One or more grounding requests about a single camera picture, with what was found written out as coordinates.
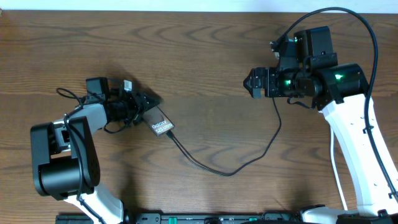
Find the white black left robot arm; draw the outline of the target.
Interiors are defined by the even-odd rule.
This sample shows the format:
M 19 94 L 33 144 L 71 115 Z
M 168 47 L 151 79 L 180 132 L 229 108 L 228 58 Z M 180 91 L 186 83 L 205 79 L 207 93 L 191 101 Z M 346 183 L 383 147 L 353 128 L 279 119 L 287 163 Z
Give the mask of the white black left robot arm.
M 93 135 L 111 122 L 140 123 L 159 105 L 143 91 L 89 90 L 62 119 L 30 129 L 32 173 L 36 191 L 78 207 L 93 223 L 135 223 L 122 200 L 100 181 Z

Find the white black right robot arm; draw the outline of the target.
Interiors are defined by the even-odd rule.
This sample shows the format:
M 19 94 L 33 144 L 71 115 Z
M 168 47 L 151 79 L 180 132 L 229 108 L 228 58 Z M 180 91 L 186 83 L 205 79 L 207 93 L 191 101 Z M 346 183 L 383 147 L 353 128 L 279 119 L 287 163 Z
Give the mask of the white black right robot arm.
M 284 39 L 276 67 L 257 67 L 243 85 L 253 98 L 312 98 L 334 132 L 354 185 L 357 207 L 338 210 L 314 205 L 300 211 L 305 223 L 396 223 L 397 169 L 383 140 L 361 67 L 339 64 L 328 27 Z

